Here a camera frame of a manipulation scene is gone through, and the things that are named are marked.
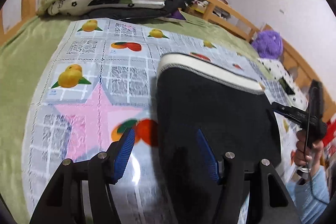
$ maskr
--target purple plush toy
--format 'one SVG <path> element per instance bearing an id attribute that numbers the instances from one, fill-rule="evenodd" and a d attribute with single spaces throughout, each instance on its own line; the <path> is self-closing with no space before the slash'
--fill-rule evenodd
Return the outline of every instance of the purple plush toy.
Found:
<path id="1" fill-rule="evenodd" d="M 261 58 L 269 59 L 277 59 L 284 49 L 280 34 L 271 30 L 258 32 L 257 38 L 251 45 Z"/>

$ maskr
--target bed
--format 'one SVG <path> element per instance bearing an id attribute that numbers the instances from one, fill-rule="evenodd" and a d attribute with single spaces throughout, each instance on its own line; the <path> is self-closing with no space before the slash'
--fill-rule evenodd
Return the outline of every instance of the bed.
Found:
<path id="1" fill-rule="evenodd" d="M 187 20 L 179 24 L 148 20 L 143 23 L 143 26 L 195 37 L 210 41 L 214 45 L 223 46 L 239 55 L 246 56 L 257 65 L 265 78 L 271 80 L 272 75 L 258 62 L 258 54 L 249 44 L 259 29 L 219 0 L 207 1 L 210 4 L 202 19 L 184 14 Z M 21 156 L 17 153 L 22 148 L 32 97 L 45 67 L 49 64 L 55 50 L 58 49 L 69 25 L 73 24 L 72 21 L 78 20 L 76 17 L 36 17 L 35 3 L 36 0 L 22 0 L 22 20 L 8 32 L 5 33 L 2 24 L 0 24 L 0 45 L 4 44 L 0 48 L 0 86 L 1 90 L 5 91 L 0 94 L 2 102 L 0 106 L 0 124 L 2 125 L 0 134 L 2 143 L 0 192 L 18 223 L 27 223 L 33 209 L 31 207 L 27 210 L 22 188 L 21 162 L 26 160 L 25 155 Z M 217 17 L 212 13 L 215 7 L 229 12 L 244 22 L 249 29 L 243 31 Z M 299 68 L 299 77 L 296 80 L 299 87 L 309 85 L 312 79 L 318 79 L 310 66 L 289 43 L 284 43 L 284 49 L 284 67 L 286 69 L 293 66 Z M 326 89 L 324 92 L 326 109 L 323 119 L 328 121 L 336 112 L 336 105 Z"/>

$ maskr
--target human hand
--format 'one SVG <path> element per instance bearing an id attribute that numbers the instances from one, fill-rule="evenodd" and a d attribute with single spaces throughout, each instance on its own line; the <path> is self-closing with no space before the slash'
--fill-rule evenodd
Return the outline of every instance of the human hand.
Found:
<path id="1" fill-rule="evenodd" d="M 323 153 L 323 142 L 321 140 L 317 140 L 312 144 L 311 149 L 309 147 L 306 147 L 306 160 L 305 160 L 303 150 L 305 148 L 306 131 L 300 130 L 296 133 L 296 136 L 298 138 L 298 142 L 296 143 L 297 150 L 295 152 L 294 162 L 298 166 L 302 165 L 305 166 L 306 160 L 308 162 L 312 162 L 310 175 L 313 177 L 320 168 L 320 159 Z"/>

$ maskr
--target green blanket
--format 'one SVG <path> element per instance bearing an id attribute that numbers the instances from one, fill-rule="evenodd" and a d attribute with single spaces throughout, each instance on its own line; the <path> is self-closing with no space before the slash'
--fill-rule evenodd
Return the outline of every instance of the green blanket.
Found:
<path id="1" fill-rule="evenodd" d="M 181 23 L 149 20 L 144 25 L 176 32 L 229 49 L 256 61 L 258 54 L 246 41 L 225 29 L 184 14 Z M 21 179 L 21 147 L 26 116 L 36 85 L 60 43 L 71 17 L 34 17 L 0 48 L 0 193 L 19 224 L 29 222 Z M 262 72 L 269 76 L 266 69 Z"/>

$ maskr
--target orange fruit print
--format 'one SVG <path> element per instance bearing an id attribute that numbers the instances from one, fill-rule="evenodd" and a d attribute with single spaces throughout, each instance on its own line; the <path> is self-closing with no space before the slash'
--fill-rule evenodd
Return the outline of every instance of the orange fruit print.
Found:
<path id="1" fill-rule="evenodd" d="M 295 158 L 295 151 L 292 150 L 292 152 L 291 152 L 291 165 L 293 165 L 294 158 Z"/>
<path id="2" fill-rule="evenodd" d="M 139 52 L 141 50 L 141 45 L 138 43 L 133 43 L 133 42 L 127 42 L 127 48 L 134 52 Z"/>
<path id="3" fill-rule="evenodd" d="M 112 48 L 120 49 L 120 48 L 129 48 L 131 51 L 139 52 L 142 47 L 139 43 L 134 42 L 115 42 L 111 44 Z"/>
<path id="4" fill-rule="evenodd" d="M 144 119 L 135 126 L 135 134 L 150 146 L 158 146 L 158 124 L 154 120 Z"/>
<path id="5" fill-rule="evenodd" d="M 120 140 L 122 136 L 123 127 L 126 123 L 131 122 L 132 120 L 126 120 L 125 122 L 117 125 L 111 132 L 112 142 Z M 145 143 L 150 146 L 158 146 L 158 124 L 154 120 L 144 119 L 138 121 L 132 127 L 135 131 L 135 144 L 142 139 Z"/>
<path id="6" fill-rule="evenodd" d="M 194 56 L 197 56 L 198 58 L 201 58 L 201 59 L 204 59 L 204 60 L 207 60 L 207 61 L 211 62 L 210 58 L 207 57 L 207 56 L 205 56 L 205 55 L 203 55 L 203 54 L 198 54 L 198 53 L 195 53 L 195 52 L 191 52 L 190 54 L 194 55 Z"/>
<path id="7" fill-rule="evenodd" d="M 78 64 L 72 64 L 68 66 L 65 70 L 70 70 L 70 69 L 76 69 L 76 70 L 79 70 L 80 72 L 83 72 L 82 67 Z"/>

